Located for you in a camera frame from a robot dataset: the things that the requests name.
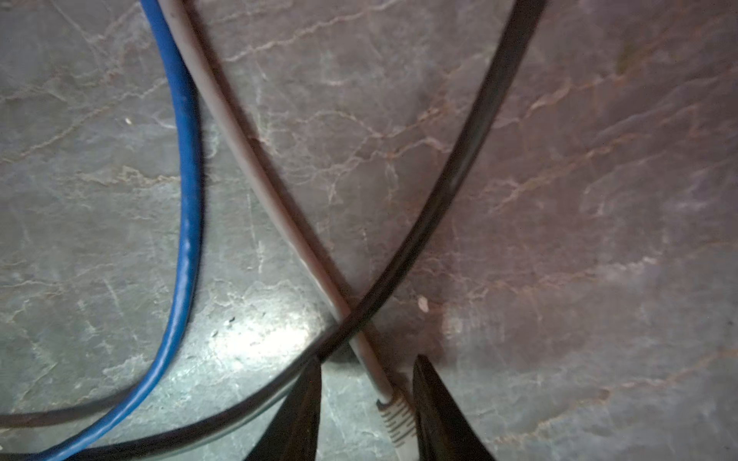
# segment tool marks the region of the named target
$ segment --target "stone vein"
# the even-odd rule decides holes
[[[476,201],[486,196],[486,194],[488,194],[492,190],[496,190],[498,187],[500,187],[500,185],[512,187],[512,191],[506,197],[500,199],[499,202],[489,210],[490,213],[499,212],[501,209],[515,202],[518,198],[522,197],[526,193],[533,192],[534,190],[538,190],[541,187],[547,186],[557,179],[566,177],[574,170],[585,166],[592,158],[607,155],[609,153],[612,153],[613,150],[618,146],[628,144],[638,139],[643,139],[647,136],[648,135],[640,133],[622,134],[610,141],[607,145],[590,149],[586,153],[577,156],[574,160],[566,164],[557,165],[555,167],[548,168],[547,170],[543,170],[535,177],[524,181],[522,184],[516,182],[511,178],[498,179],[496,181],[490,181],[488,185],[484,189],[482,189],[481,192],[468,194],[465,198]]]
[[[93,182],[106,187],[118,184],[129,184],[135,187],[152,187],[158,184],[179,182],[180,180],[179,176],[158,175],[151,178],[144,176],[140,170],[126,165],[123,165],[121,171],[111,178],[101,178],[91,173],[79,173],[75,177],[80,181]]]
[[[81,87],[88,88],[92,86],[100,85],[101,83],[108,82],[110,77],[113,75],[119,74],[120,70],[115,69],[116,67],[120,67],[121,60],[125,56],[126,50],[125,47],[121,47],[121,50],[118,52],[118,56],[116,59],[111,60],[108,62],[108,67],[111,67],[112,69],[109,70],[103,70],[103,67],[101,66],[101,63],[97,59],[98,54],[104,55],[105,52],[100,47],[99,43],[101,41],[104,41],[107,39],[110,35],[115,32],[118,27],[122,26],[126,20],[128,20],[130,17],[135,16],[136,14],[140,16],[141,21],[144,21],[143,19],[143,11],[141,10],[140,4],[138,1],[133,2],[130,8],[126,10],[119,18],[113,20],[105,29],[105,31],[102,34],[99,35],[90,35],[87,32],[83,31],[81,27],[79,27],[69,16],[67,16],[65,13],[63,13],[55,3],[52,3],[53,7],[67,20],[70,25],[72,25],[85,39],[85,42],[91,47],[91,51],[95,55],[95,60],[98,61],[98,71],[101,72],[101,77],[96,81],[92,83],[80,83]],[[74,75],[70,74],[70,76],[74,80],[78,80],[83,77],[83,75]],[[60,100],[63,100],[66,102],[66,100],[56,92],[56,91],[49,91],[47,89],[47,86],[51,83],[53,83],[55,80],[57,80],[60,77],[59,74],[54,74],[50,78],[48,78],[45,82],[37,85],[25,85],[19,88],[18,90],[14,91],[11,94],[8,95],[0,95],[0,103],[5,103],[7,101],[13,101],[13,100],[20,100],[24,99],[25,97],[30,97],[33,95],[39,95],[39,94],[48,94],[50,96],[56,97]]]
[[[402,0],[389,0],[389,1],[386,1],[385,3],[379,4],[376,6],[366,7],[365,9],[363,9],[362,11],[359,11],[358,13],[336,16],[335,18],[332,18],[328,21],[319,21],[316,24],[312,24],[311,26],[304,27],[302,29],[295,31],[292,34],[292,37],[290,38],[285,38],[283,40],[268,41],[265,44],[261,44],[258,46],[249,46],[242,52],[239,52],[233,56],[224,58],[223,61],[227,63],[234,63],[242,58],[245,58],[248,55],[253,55],[255,53],[266,51],[268,49],[272,49],[278,46],[291,45],[295,41],[303,37],[306,37],[307,35],[313,35],[319,30],[329,28],[331,26],[334,26],[335,24],[340,24],[344,22],[353,22],[353,21],[356,21],[357,19],[361,19],[367,16],[370,13],[378,13],[378,12],[384,11],[387,8],[392,7],[393,5],[398,4],[400,1]]]
[[[559,413],[556,416],[541,420],[536,424],[535,429],[529,432],[523,432],[519,434],[508,434],[495,438],[492,443],[496,446],[499,445],[516,445],[521,446],[524,443],[532,439],[548,438],[545,433],[549,430],[553,424],[561,422],[567,419],[571,413],[577,409],[586,408],[589,406],[604,406],[607,405],[608,401],[615,392],[623,392],[628,389],[636,389],[640,387],[646,387],[651,389],[665,389],[670,387],[685,377],[704,370],[710,364],[715,361],[727,358],[738,358],[738,349],[722,350],[709,354],[702,357],[700,360],[695,362],[686,368],[671,373],[665,378],[636,378],[631,381],[616,384],[615,386],[603,387],[604,397],[602,398],[588,398],[578,401],[574,401],[566,410]]]
[[[166,82],[167,82],[166,79],[162,77],[162,78],[157,79],[152,87],[150,87],[149,89],[145,90],[142,93],[135,93],[135,92],[127,91],[126,93],[122,94],[120,97],[118,97],[111,103],[105,104],[102,107],[96,108],[88,112],[87,114],[84,114],[80,118],[76,119],[71,125],[57,132],[54,136],[42,142],[39,142],[37,144],[30,146],[29,148],[27,148],[26,150],[23,150],[22,152],[12,154],[8,158],[0,159],[0,163],[10,164],[10,163],[15,163],[22,159],[25,159],[28,156],[38,152],[39,150],[47,148],[50,145],[53,145],[56,142],[61,141],[62,139],[69,136],[70,134],[74,133],[78,128],[81,128],[82,126],[84,126],[84,124],[87,123],[89,120],[94,119],[95,117],[98,117],[101,114],[106,113],[107,111],[110,111],[111,109],[115,108],[121,102],[128,99],[129,97],[138,97],[139,99],[143,99],[147,97],[149,94],[156,91],[157,89],[164,86]]]
[[[666,264],[674,263],[680,260],[687,260],[698,255],[701,252],[709,249],[738,249],[738,241],[720,241],[720,242],[709,242],[692,249],[691,251],[674,256],[663,256],[662,250],[657,250],[651,255],[645,255],[640,260],[634,260],[622,263],[611,263],[611,264],[600,264],[591,266],[581,271],[576,272],[557,272],[555,274],[549,274],[541,277],[530,285],[514,286],[504,280],[495,280],[494,282],[487,283],[489,288],[504,289],[514,294],[523,295],[530,294],[541,288],[563,288],[566,284],[571,283],[575,280],[589,280],[595,281],[598,278],[602,278],[608,271],[628,271],[628,272],[643,272],[646,265],[652,266],[659,264],[664,266]]]
[[[31,383],[31,385],[30,385],[30,386],[28,387],[28,389],[26,390],[26,392],[24,392],[24,393],[23,393],[23,394],[21,395],[21,397],[20,397],[20,398],[19,398],[19,399],[18,399],[18,400],[17,400],[16,402],[15,402],[15,405],[13,406],[13,410],[11,410],[11,412],[15,412],[15,411],[18,411],[18,408],[20,407],[21,403],[23,403],[23,402],[24,402],[24,401],[26,400],[26,397],[28,397],[28,394],[30,394],[30,393],[31,393],[31,391],[33,391],[33,390],[34,390],[34,389],[36,388],[36,385],[37,385],[37,384],[38,384],[39,382],[41,382],[41,380],[42,380],[42,379],[44,379],[44,378],[45,378],[45,377],[47,377],[47,376],[48,376],[48,375],[49,375],[49,374],[50,374],[50,373],[51,373],[52,371],[54,371],[54,369],[55,369],[55,368],[57,367],[57,365],[59,365],[59,362],[56,362],[56,363],[52,364],[52,365],[51,365],[51,366],[50,366],[50,367],[49,367],[49,368],[48,368],[47,370],[45,370],[45,371],[44,371],[43,373],[41,373],[41,375],[40,375],[40,376],[38,376],[38,377],[37,377],[37,378],[36,378],[35,380],[33,380],[33,382],[32,382],[32,383]]]
[[[254,10],[254,11],[248,11],[248,10],[238,11],[236,13],[231,13],[229,15],[225,15],[222,18],[213,19],[212,21],[207,22],[206,25],[210,27],[210,26],[215,26],[215,25],[218,25],[218,24],[225,24],[225,23],[228,23],[228,22],[231,22],[231,21],[235,21],[236,19],[240,19],[240,18],[243,18],[243,17],[251,18],[253,16],[279,13],[279,12],[282,12],[282,11],[289,10],[293,6],[294,6],[294,2],[293,1],[288,1],[284,5],[280,5],[279,7],[272,8],[272,9],[263,8],[263,9],[258,9],[258,10]]]

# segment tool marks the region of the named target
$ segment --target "black power cord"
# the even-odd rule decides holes
[[[217,440],[242,427],[284,397],[289,391],[289,385],[310,358],[317,356],[321,361],[326,360],[341,344],[361,330],[407,275],[469,173],[520,66],[545,3],[545,0],[516,1],[472,110],[418,220],[387,268],[351,315],[340,325],[324,332],[282,373],[245,401],[189,426],[129,442],[88,448],[70,459],[78,461],[161,459]],[[0,461],[21,460],[26,456],[26,454],[0,454]]]
[[[55,426],[70,421],[81,420],[96,415],[117,405],[128,395],[134,386],[126,387],[107,397],[81,403],[67,408],[46,410],[45,412],[10,413],[0,415],[0,428],[29,428]]]

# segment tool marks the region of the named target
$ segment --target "cable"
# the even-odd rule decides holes
[[[392,290],[410,270],[466,178],[523,59],[525,48],[534,34],[544,6],[545,0],[516,1],[472,110],[418,220],[382,275],[340,326],[324,332],[285,370],[255,394],[217,415],[142,439],[88,448],[73,459],[90,461],[161,459],[217,440],[248,423],[283,397],[288,392],[289,385],[294,382],[313,355],[325,360],[351,334],[358,331],[380,309]],[[0,455],[0,460],[14,461],[18,456],[20,455]]]
[[[169,79],[177,124],[182,174],[182,218],[179,255],[171,314],[161,346],[148,372],[133,391],[87,429],[46,451],[29,456],[29,461],[61,461],[100,439],[134,411],[151,393],[172,362],[187,326],[200,258],[202,234],[202,188],[200,131],[197,99],[192,80],[168,32],[156,0],[143,0]]]
[[[54,426],[92,416],[117,405],[122,401],[134,386],[126,387],[97,400],[88,401],[75,406],[46,410],[45,412],[10,413],[0,415],[0,428],[29,428]]]
[[[205,105],[213,114],[215,122],[223,133],[236,163],[251,185],[254,194],[269,215],[269,219],[277,228],[282,239],[302,262],[308,275],[318,288],[321,296],[328,304],[331,314],[339,322],[346,317],[351,309],[341,295],[336,284],[328,275],[320,260],[313,252],[310,244],[300,232],[280,199],[279,193],[269,181],[269,175],[261,166],[256,153],[249,144],[241,124],[238,123],[233,107],[229,104],[223,90],[215,80],[213,70],[207,61],[200,40],[187,16],[182,0],[159,0],[164,11],[165,19],[174,41],[179,47],[182,59],[192,74],[197,89],[202,95]],[[363,333],[356,334],[350,341],[351,348],[361,361],[367,374],[379,394],[382,403],[389,403],[393,397],[393,388],[387,375],[384,373],[374,350]]]

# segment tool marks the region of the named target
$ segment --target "small debris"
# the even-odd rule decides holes
[[[623,75],[637,63],[638,58],[638,48],[634,44],[626,42],[618,56],[618,60],[615,62],[615,72],[618,75]]]
[[[418,297],[418,307],[420,308],[421,311],[428,313],[428,311],[430,311],[430,309],[428,308],[428,298],[426,298],[423,295],[420,295]]]

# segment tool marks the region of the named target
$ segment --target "marble surface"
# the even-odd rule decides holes
[[[190,5],[265,161],[354,302],[458,133],[510,0]],[[0,413],[135,382],[168,315],[176,137],[132,0],[0,4]],[[738,457],[738,7],[554,0],[480,158],[374,321],[427,354],[501,460]],[[244,398],[332,323],[204,111],[207,231],[184,347],[103,443]],[[418,300],[428,301],[428,311]],[[321,460],[391,460],[350,353]],[[242,459],[261,417],[181,460]],[[0,431],[45,448],[90,419]]]

